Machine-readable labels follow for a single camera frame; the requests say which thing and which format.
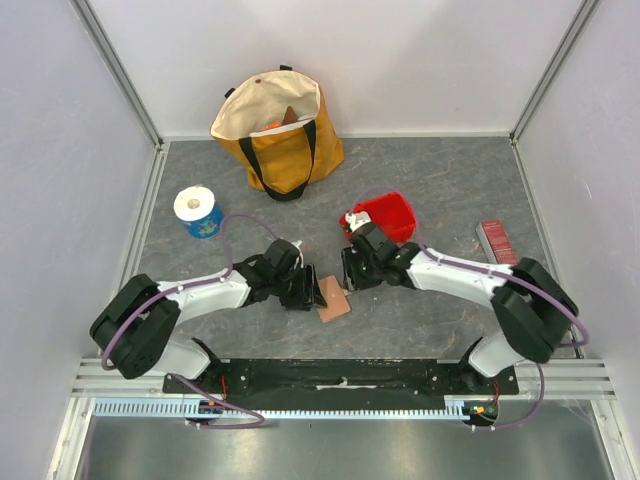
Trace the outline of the tan leather card holder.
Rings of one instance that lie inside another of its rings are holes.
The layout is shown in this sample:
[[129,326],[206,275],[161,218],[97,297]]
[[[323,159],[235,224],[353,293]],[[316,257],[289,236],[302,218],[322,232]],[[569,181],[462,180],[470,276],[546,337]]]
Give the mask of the tan leather card holder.
[[351,306],[339,281],[335,276],[319,280],[320,292],[326,300],[326,307],[318,307],[317,312],[323,323],[331,322],[351,312]]

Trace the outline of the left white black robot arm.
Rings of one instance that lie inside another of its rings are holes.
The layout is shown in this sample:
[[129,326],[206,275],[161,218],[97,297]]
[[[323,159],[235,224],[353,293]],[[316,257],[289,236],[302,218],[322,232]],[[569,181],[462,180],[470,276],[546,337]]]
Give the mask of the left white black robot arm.
[[174,335],[181,324],[216,311],[241,309],[275,297],[286,310],[326,307],[315,267],[298,243],[278,238],[262,254],[186,281],[155,282],[146,274],[127,281],[90,327],[102,368],[126,379],[150,371],[178,374],[201,393],[216,388],[220,369],[197,338]]

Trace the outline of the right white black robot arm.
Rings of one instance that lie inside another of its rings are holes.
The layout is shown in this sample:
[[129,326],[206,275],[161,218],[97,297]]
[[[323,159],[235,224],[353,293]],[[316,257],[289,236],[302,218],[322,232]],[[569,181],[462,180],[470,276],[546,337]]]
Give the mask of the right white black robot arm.
[[484,264],[444,255],[414,242],[378,250],[351,246],[341,259],[347,289],[386,283],[416,291],[459,297],[493,311],[499,331],[476,341],[458,368],[458,381],[477,394],[494,376],[528,360],[544,364],[566,340],[578,309],[548,272],[525,258],[515,266]]

